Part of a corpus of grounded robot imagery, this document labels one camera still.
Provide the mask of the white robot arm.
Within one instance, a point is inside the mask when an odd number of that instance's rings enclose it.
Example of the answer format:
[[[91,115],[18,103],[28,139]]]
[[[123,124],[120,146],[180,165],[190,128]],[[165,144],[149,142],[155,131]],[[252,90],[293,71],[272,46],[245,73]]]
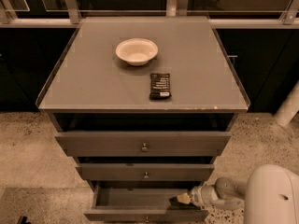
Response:
[[[235,210],[245,202],[244,224],[299,224],[299,175],[272,164],[257,167],[247,182],[220,177],[176,197],[197,207]]]

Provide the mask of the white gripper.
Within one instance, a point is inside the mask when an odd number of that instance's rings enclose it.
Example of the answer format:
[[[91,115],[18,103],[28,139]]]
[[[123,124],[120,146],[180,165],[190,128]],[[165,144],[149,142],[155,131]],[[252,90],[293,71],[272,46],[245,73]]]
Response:
[[[195,206],[213,205],[219,199],[214,186],[205,185],[194,187],[190,193],[184,192],[177,196],[179,203],[194,204]]]

